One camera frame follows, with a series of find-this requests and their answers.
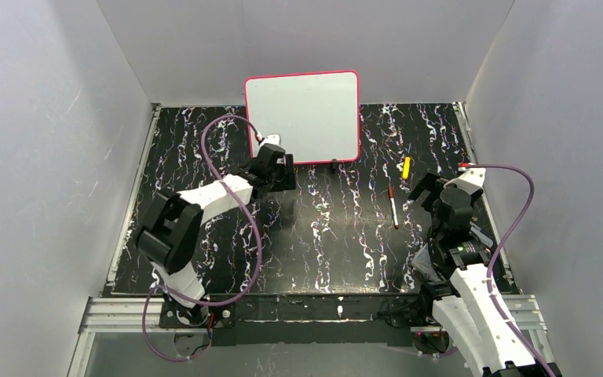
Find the white marker pen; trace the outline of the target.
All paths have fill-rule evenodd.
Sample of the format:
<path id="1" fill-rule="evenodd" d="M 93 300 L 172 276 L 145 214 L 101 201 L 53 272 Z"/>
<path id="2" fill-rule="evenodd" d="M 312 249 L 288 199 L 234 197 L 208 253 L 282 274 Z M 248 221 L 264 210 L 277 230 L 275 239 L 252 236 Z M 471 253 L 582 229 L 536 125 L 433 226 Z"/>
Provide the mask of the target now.
<path id="1" fill-rule="evenodd" d="M 396 201 L 393 197 L 389 198 L 389 204 L 390 204 L 390 209 L 392 212 L 394 229 L 399 229 L 400 225 L 399 225 L 398 216 L 397 216 L 397 205 L 396 205 Z"/>

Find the pink framed whiteboard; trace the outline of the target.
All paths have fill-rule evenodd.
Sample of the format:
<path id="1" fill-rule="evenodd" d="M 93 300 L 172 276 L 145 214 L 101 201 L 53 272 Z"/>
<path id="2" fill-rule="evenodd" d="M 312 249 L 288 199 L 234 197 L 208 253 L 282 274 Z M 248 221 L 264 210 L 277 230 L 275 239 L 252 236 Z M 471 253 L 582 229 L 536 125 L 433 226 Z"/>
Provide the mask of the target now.
<path id="1" fill-rule="evenodd" d="M 296 165 L 351 163 L 360 156 L 360 78 L 354 70 L 250 77 L 248 120 L 275 134 Z"/>

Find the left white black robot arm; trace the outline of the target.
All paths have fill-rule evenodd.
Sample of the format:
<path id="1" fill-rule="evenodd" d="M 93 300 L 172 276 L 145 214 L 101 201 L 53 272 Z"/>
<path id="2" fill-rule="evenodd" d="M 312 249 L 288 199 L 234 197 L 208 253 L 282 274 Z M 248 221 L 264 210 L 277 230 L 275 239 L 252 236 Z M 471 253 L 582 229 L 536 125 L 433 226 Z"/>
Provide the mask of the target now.
<path id="1" fill-rule="evenodd" d="M 210 220 L 248 205 L 270 192 L 296 187 L 294 157 L 264 143 L 233 173 L 185 191 L 161 190 L 145 213 L 135 244 L 161 276 L 166 293 L 181 306 L 205 305 L 205 289 L 191 260 L 200 229 Z"/>

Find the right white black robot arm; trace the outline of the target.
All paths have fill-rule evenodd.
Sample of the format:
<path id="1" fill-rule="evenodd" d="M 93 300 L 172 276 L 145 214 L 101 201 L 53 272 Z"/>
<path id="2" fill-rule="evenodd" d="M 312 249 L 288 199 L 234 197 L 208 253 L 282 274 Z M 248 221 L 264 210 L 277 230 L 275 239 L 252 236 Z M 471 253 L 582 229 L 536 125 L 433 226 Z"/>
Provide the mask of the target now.
<path id="1" fill-rule="evenodd" d="M 431 215 L 427 251 L 438 282 L 420 291 L 422 309 L 448 333 L 475 376 L 559 376 L 561 370 L 521 333 L 492 272 L 497 257 L 471 233 L 485 171 L 465 170 L 451 180 L 426 174 L 409 198 L 428 196 Z"/>

